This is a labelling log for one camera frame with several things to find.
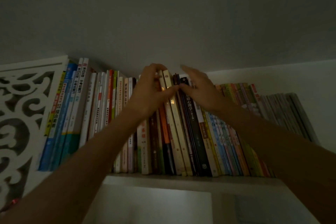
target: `person's right hand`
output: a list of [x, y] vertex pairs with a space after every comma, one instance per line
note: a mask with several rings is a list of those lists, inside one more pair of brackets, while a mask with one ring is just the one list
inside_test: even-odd
[[180, 88], [206, 111], [215, 114], [223, 103], [224, 96], [218, 93], [205, 73], [184, 65], [181, 68], [189, 75], [196, 88], [194, 89], [184, 83], [180, 84]]

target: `person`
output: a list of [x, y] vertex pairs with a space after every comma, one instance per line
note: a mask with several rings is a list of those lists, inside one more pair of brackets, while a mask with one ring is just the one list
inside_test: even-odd
[[178, 89], [230, 124], [318, 221], [334, 222], [336, 154], [233, 104], [196, 69], [182, 66], [195, 89], [181, 84], [158, 92], [156, 72], [165, 69], [161, 64], [146, 66], [121, 114], [10, 209], [2, 222], [81, 223], [129, 135]]

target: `carved lattice panel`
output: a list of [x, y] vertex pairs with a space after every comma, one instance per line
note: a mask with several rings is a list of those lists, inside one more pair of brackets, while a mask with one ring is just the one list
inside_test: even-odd
[[59, 70], [54, 65], [0, 72], [0, 209], [23, 195]]

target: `person's right arm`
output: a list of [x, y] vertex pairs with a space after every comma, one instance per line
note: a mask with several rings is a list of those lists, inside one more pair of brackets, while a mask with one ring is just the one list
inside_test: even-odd
[[220, 95], [206, 74], [182, 69], [196, 85], [180, 88], [231, 125], [321, 223], [335, 222], [336, 154], [268, 122]]

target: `hand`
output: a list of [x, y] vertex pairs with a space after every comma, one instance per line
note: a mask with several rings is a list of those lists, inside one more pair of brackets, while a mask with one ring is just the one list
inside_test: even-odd
[[139, 115], [141, 121], [151, 116], [179, 89], [179, 86], [172, 86], [165, 91], [159, 92], [157, 90], [156, 83], [158, 83], [158, 76], [156, 72], [166, 69], [164, 65], [151, 64], [150, 66], [146, 66], [141, 73], [133, 94], [125, 107]]
[[206, 111], [215, 114], [223, 103], [224, 96], [218, 93], [205, 73], [184, 65], [181, 68], [189, 75], [196, 88], [187, 86], [184, 83], [180, 84], [180, 88]]

